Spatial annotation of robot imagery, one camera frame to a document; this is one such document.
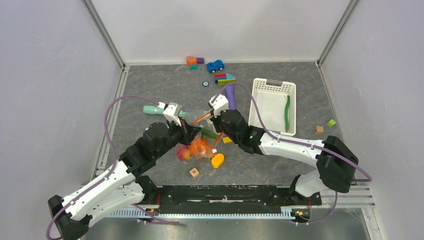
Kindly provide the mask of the long green cucumber toy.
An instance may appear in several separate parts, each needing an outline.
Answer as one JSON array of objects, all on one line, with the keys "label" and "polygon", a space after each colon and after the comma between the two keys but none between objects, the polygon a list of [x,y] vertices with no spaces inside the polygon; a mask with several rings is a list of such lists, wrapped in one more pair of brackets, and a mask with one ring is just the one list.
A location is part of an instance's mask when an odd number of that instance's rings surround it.
[{"label": "long green cucumber toy", "polygon": [[214,139],[214,140],[216,140],[219,136],[218,134],[214,133],[213,131],[211,131],[207,128],[202,128],[200,132],[201,132],[203,137],[207,137],[207,138]]}]

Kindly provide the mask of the red apple toy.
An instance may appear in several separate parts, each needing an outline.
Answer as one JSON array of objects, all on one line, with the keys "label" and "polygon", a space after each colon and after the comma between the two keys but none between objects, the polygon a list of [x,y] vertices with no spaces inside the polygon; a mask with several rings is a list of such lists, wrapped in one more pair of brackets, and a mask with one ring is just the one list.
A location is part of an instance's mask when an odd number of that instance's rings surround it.
[{"label": "red apple toy", "polygon": [[181,161],[187,161],[191,158],[191,152],[186,147],[180,147],[176,150],[176,156]]}]

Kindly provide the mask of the orange pumpkin toy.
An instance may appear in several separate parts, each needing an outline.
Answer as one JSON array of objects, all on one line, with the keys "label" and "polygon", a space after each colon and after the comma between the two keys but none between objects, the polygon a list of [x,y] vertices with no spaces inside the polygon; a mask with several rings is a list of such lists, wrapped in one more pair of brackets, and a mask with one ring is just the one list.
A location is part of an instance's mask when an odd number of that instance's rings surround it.
[{"label": "orange pumpkin toy", "polygon": [[210,146],[204,138],[195,139],[187,148],[190,151],[191,156],[195,158],[209,159],[214,156],[212,146]]}]

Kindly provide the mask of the clear zip bag orange zipper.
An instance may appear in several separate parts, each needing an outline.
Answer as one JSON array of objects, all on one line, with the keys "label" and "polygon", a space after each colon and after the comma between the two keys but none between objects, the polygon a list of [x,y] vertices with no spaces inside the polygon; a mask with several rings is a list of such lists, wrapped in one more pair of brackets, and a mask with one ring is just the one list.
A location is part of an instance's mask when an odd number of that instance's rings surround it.
[{"label": "clear zip bag orange zipper", "polygon": [[215,130],[212,114],[209,111],[196,110],[191,112],[181,111],[180,116],[191,126],[199,127],[200,132],[195,134],[194,140],[189,145],[177,145],[176,157],[181,161],[213,158],[218,153],[217,145],[222,134]]}]

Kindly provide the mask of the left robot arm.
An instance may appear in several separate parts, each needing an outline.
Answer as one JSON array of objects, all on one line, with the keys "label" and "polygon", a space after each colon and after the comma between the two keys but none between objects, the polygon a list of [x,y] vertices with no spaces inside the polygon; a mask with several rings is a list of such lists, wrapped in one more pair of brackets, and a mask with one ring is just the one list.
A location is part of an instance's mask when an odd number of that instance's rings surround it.
[{"label": "left robot arm", "polygon": [[46,238],[52,239],[51,228],[56,227],[60,240],[78,240],[116,210],[141,201],[153,203],[157,190],[150,186],[150,178],[144,173],[178,144],[191,145],[200,132],[199,127],[184,120],[181,124],[151,124],[101,175],[69,195],[54,195],[47,201],[52,219]]}]

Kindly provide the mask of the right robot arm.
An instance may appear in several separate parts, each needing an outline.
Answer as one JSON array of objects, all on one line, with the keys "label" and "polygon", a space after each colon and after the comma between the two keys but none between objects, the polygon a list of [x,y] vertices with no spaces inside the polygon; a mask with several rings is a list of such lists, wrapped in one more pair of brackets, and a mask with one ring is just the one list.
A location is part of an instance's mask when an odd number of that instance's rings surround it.
[{"label": "right robot arm", "polygon": [[307,174],[295,177],[289,199],[302,204],[316,192],[330,189],[348,193],[354,180],[358,159],[335,136],[326,140],[308,140],[283,136],[248,125],[238,110],[227,110],[210,118],[214,128],[224,133],[248,154],[280,156],[314,167]]}]

